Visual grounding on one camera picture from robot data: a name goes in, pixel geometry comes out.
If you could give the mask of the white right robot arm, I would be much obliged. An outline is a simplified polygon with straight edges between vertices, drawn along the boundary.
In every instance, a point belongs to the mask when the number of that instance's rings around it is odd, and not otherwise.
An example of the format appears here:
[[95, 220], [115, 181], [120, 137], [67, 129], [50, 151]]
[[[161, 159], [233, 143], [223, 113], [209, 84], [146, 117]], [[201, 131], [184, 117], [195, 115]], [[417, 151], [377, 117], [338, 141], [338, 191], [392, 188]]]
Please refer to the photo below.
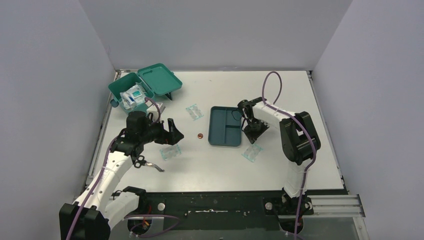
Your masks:
[[312, 118], [308, 112], [289, 112], [278, 108], [261, 97], [242, 100], [237, 110], [247, 122], [243, 132], [251, 144], [269, 128], [280, 132], [282, 151], [289, 161], [283, 191], [288, 197], [282, 199], [282, 209], [295, 214], [302, 207], [300, 196], [306, 193], [308, 166], [316, 159], [321, 148]]

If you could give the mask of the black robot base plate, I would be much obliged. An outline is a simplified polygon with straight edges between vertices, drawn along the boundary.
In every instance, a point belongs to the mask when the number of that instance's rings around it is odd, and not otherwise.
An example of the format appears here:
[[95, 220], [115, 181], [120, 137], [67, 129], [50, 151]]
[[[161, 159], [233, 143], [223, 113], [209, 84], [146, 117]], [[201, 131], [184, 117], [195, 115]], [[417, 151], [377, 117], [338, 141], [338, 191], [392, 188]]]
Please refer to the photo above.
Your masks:
[[290, 198], [283, 190], [143, 193], [131, 211], [134, 234], [163, 231], [247, 230], [300, 232], [303, 215], [314, 213], [310, 197]]

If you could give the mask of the bandage strip pack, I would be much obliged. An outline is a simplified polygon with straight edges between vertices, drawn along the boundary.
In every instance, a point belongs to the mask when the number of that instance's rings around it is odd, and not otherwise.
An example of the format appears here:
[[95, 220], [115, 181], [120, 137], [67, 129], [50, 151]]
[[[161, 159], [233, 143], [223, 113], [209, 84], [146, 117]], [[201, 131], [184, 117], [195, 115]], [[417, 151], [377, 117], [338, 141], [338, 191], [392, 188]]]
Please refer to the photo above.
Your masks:
[[199, 120], [204, 117], [203, 112], [199, 109], [197, 104], [193, 104], [189, 107], [186, 107], [185, 110], [193, 121]]
[[170, 145], [168, 147], [160, 149], [160, 155], [164, 161], [172, 159], [181, 155], [181, 148], [178, 144]]
[[256, 161], [257, 156], [263, 151], [264, 149], [257, 145], [257, 144], [251, 144], [241, 155], [249, 160], [251, 163], [254, 163]]

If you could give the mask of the teal medicine kit box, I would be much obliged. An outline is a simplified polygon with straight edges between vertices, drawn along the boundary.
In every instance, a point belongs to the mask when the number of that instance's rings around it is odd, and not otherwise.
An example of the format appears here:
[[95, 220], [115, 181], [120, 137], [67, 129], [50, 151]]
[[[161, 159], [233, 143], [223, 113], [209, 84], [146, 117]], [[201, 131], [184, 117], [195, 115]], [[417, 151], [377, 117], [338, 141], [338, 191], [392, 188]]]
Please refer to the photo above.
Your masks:
[[114, 107], [120, 106], [126, 114], [132, 111], [146, 112], [151, 105], [143, 102], [134, 109], [124, 108], [120, 93], [128, 92], [134, 85], [141, 85], [146, 91], [146, 97], [152, 100], [160, 96], [166, 96], [171, 100], [172, 92], [179, 90], [183, 83], [162, 63], [156, 63], [120, 77], [110, 83], [108, 89], [115, 101]]

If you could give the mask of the black handled bandage scissors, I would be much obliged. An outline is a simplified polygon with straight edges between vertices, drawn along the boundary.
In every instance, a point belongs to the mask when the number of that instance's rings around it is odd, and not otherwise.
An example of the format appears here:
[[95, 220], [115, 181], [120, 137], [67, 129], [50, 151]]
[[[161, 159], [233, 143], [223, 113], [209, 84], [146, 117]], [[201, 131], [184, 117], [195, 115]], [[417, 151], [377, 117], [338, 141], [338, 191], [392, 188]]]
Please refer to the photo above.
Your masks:
[[143, 155], [138, 156], [138, 158], [135, 160], [133, 166], [137, 169], [141, 167], [150, 167], [156, 169], [160, 173], [164, 173], [165, 170], [159, 167], [157, 164], [154, 164], [152, 162], [149, 162], [145, 159]]

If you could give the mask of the teal medical gauze packet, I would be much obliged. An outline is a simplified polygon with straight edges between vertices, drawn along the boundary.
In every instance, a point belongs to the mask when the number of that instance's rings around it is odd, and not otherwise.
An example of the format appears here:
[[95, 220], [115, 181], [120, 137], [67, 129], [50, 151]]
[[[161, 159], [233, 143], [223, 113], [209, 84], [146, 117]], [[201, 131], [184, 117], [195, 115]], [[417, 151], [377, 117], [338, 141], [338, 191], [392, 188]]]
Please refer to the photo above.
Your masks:
[[132, 86], [128, 90], [128, 92], [137, 104], [141, 104], [141, 103], [145, 102], [145, 97], [146, 97], [147, 92], [145, 91], [145, 89], [141, 85], [136, 84], [136, 85]]

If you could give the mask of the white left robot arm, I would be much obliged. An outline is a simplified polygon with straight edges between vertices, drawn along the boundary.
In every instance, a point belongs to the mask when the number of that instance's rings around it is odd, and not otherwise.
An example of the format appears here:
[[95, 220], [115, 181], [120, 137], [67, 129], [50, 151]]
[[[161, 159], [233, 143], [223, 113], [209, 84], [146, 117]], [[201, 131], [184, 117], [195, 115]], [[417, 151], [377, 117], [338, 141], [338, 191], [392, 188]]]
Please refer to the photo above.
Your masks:
[[107, 240], [111, 230], [133, 212], [137, 216], [148, 210], [143, 198], [145, 190], [124, 188], [117, 199], [112, 193], [126, 172], [147, 166], [160, 173], [162, 168], [145, 160], [142, 155], [149, 143], [176, 145], [184, 138], [174, 120], [168, 118], [168, 129], [160, 118], [153, 120], [143, 111], [133, 111], [126, 118], [126, 127], [110, 142], [100, 171], [73, 203], [65, 203], [59, 211], [60, 237], [63, 240]]

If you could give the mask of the dark teal divided tray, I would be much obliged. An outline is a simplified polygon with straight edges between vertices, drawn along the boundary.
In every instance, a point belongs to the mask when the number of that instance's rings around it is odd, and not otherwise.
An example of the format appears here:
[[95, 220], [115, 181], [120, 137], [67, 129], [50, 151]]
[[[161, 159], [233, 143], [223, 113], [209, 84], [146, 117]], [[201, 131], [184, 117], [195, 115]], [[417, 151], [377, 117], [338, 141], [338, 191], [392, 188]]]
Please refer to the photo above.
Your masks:
[[210, 109], [208, 142], [215, 147], [239, 147], [242, 143], [242, 117], [237, 107]]

